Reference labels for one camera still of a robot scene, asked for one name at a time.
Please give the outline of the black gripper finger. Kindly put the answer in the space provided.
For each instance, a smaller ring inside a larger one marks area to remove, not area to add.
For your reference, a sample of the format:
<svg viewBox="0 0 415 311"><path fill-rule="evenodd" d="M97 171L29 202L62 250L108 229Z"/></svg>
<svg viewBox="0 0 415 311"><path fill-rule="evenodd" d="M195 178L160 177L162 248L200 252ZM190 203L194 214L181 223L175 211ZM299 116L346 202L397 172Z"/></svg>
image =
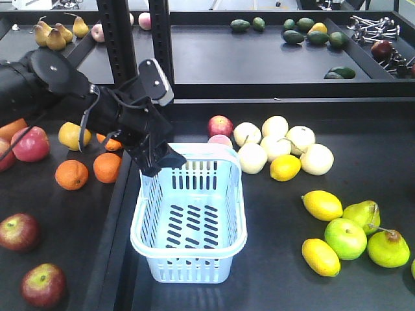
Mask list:
<svg viewBox="0 0 415 311"><path fill-rule="evenodd" d="M157 144L152 155L158 168L181 168L187 162L186 158L176 152L166 141Z"/></svg>
<svg viewBox="0 0 415 311"><path fill-rule="evenodd" d="M161 149L151 134L146 134L136 144L130 143L124 147L143 175L154 177L161 170Z"/></svg>

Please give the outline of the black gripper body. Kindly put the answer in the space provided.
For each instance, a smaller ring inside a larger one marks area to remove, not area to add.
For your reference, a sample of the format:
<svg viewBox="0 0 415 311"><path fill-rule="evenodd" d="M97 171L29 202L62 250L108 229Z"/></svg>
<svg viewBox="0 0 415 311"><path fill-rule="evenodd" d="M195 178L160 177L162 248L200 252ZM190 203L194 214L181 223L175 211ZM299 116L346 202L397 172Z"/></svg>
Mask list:
<svg viewBox="0 0 415 311"><path fill-rule="evenodd" d="M90 86L91 104L84 127L117 139L132 156L171 156L167 138L172 130L148 96L131 99L118 90Z"/></svg>

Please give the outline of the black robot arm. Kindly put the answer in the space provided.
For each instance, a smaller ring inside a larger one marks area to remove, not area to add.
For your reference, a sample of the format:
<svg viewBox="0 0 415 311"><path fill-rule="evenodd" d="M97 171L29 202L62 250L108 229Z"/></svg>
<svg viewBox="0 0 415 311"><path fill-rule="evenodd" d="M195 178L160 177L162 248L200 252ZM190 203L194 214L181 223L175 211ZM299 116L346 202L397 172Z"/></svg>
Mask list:
<svg viewBox="0 0 415 311"><path fill-rule="evenodd" d="M119 141L142 174L180 168L186 159L168 144L172 126L158 111L173 100L157 60L117 89L92 84L59 52L30 51L18 62L1 61L1 125L47 111Z"/></svg>

